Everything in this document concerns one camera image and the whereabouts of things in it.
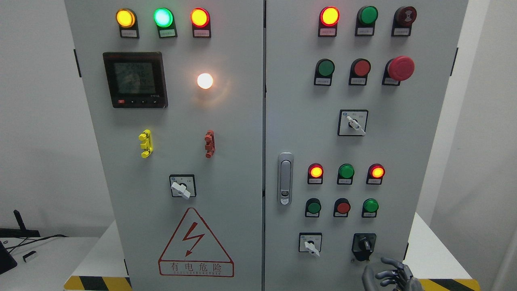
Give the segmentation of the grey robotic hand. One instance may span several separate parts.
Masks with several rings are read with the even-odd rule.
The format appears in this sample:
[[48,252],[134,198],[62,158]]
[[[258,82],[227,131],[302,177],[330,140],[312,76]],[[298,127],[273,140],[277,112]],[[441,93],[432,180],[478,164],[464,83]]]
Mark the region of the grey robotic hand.
[[394,291],[424,290],[421,282],[413,276],[408,265],[388,257],[382,257],[381,262],[395,268],[375,274],[370,266],[366,266],[361,276],[365,291],[378,291],[379,286],[388,285],[395,285]]

